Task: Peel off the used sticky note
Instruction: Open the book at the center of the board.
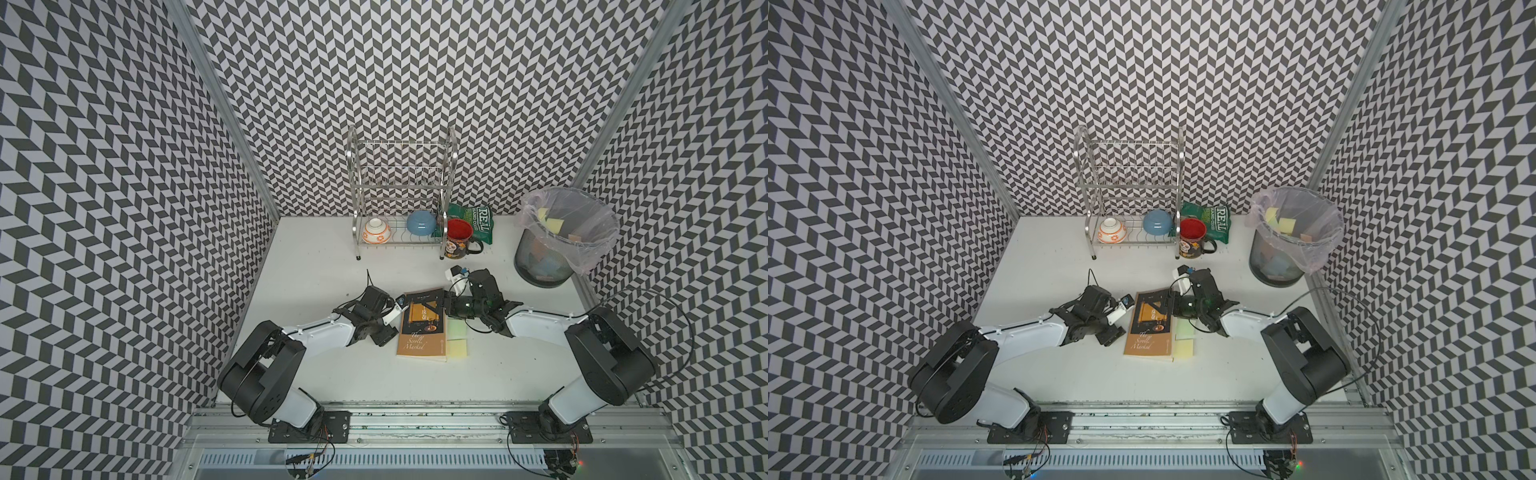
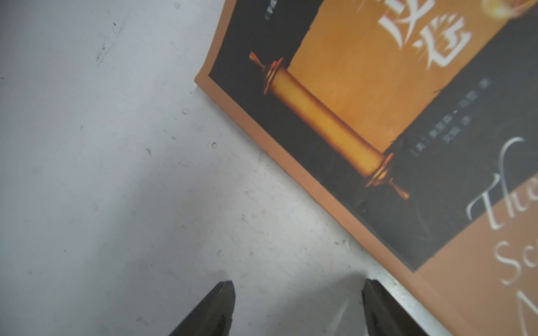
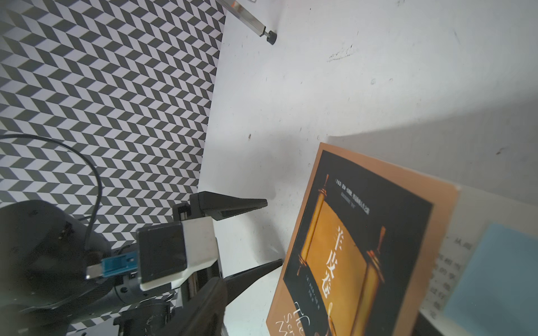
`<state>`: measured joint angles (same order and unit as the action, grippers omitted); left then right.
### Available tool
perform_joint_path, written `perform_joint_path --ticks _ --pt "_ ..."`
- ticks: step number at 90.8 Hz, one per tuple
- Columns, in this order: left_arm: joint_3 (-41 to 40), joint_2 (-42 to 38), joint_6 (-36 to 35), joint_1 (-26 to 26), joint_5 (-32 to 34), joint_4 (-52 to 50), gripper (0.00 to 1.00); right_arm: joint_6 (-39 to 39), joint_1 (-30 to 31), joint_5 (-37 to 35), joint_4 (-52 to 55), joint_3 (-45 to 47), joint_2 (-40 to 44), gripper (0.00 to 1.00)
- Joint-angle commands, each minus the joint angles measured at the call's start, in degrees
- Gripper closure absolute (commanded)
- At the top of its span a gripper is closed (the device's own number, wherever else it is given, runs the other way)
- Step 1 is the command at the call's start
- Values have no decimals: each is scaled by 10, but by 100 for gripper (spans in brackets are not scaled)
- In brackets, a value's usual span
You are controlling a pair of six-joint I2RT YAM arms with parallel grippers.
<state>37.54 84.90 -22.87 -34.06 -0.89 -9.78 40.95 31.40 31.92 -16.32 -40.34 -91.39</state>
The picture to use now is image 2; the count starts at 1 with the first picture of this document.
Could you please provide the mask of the brown paperback book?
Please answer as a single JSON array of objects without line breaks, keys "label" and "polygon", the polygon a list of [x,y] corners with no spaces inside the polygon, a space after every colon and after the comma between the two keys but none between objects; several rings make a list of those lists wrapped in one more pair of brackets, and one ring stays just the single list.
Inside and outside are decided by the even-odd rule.
[{"label": "brown paperback book", "polygon": [[451,333],[537,334],[536,1],[226,1],[196,83]]}]

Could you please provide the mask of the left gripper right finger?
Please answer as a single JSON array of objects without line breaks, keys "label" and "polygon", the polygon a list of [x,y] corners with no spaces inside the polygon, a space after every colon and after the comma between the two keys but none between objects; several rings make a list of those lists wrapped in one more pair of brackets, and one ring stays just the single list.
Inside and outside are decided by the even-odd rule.
[{"label": "left gripper right finger", "polygon": [[361,297],[370,336],[427,335],[378,280],[367,279]]}]

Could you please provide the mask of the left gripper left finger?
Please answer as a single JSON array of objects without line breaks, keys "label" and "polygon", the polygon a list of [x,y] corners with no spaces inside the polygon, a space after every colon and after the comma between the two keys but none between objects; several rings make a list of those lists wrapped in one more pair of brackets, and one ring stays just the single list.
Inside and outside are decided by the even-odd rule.
[{"label": "left gripper left finger", "polygon": [[174,329],[170,336],[228,336],[235,308],[233,282],[219,282]]}]

